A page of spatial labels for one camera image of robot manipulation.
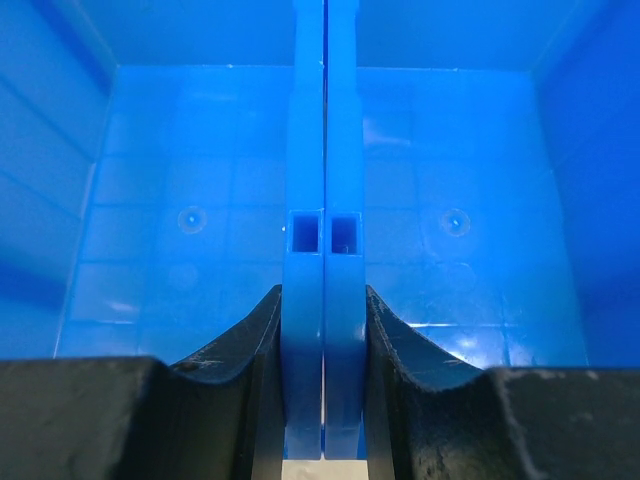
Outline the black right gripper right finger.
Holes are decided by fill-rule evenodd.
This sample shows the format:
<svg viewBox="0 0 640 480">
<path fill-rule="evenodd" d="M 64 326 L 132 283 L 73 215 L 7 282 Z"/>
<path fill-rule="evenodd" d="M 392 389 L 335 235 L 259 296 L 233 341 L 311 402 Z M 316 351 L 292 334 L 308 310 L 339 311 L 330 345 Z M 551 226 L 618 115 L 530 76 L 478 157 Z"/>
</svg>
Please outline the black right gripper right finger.
<svg viewBox="0 0 640 480">
<path fill-rule="evenodd" d="M 364 431 L 372 479 L 635 479 L 633 369 L 459 360 L 366 292 Z"/>
</svg>

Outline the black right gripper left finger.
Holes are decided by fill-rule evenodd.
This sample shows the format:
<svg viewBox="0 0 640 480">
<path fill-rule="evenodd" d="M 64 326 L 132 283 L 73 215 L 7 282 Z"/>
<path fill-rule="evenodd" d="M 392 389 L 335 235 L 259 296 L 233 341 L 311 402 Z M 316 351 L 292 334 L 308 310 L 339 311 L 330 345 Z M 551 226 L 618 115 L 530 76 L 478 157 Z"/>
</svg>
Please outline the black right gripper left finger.
<svg viewBox="0 0 640 480">
<path fill-rule="evenodd" d="M 1 365 L 5 479 L 277 479 L 282 289 L 181 361 Z"/>
</svg>

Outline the blue three-compartment plastic bin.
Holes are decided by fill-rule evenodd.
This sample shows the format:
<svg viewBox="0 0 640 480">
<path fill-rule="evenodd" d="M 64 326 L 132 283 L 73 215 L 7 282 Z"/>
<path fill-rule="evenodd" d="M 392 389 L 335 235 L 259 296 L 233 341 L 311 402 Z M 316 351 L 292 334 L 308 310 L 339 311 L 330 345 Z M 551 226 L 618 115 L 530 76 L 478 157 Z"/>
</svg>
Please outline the blue three-compartment plastic bin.
<svg viewBox="0 0 640 480">
<path fill-rule="evenodd" d="M 1 355 L 173 363 L 284 288 L 292 459 L 364 290 L 481 369 L 639 364 L 635 1 L 5 1 Z"/>
</svg>

